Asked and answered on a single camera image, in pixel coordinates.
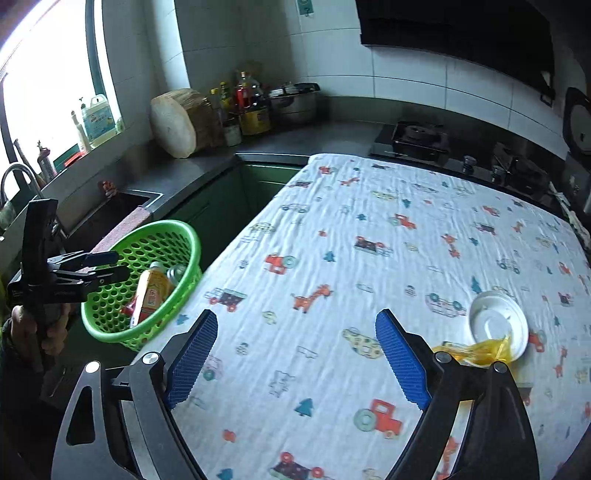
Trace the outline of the person's left hand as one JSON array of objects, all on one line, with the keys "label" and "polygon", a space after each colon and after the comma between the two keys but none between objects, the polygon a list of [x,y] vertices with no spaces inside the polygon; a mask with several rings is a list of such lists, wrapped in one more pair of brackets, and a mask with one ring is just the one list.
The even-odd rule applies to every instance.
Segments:
[{"label": "person's left hand", "polygon": [[[41,342],[42,351],[52,357],[57,357],[64,348],[68,335],[67,324],[71,311],[70,304],[62,304],[60,316],[47,330],[47,338]],[[38,351],[36,339],[37,324],[34,317],[23,307],[17,305],[11,314],[10,336],[16,350],[29,360]]]}]

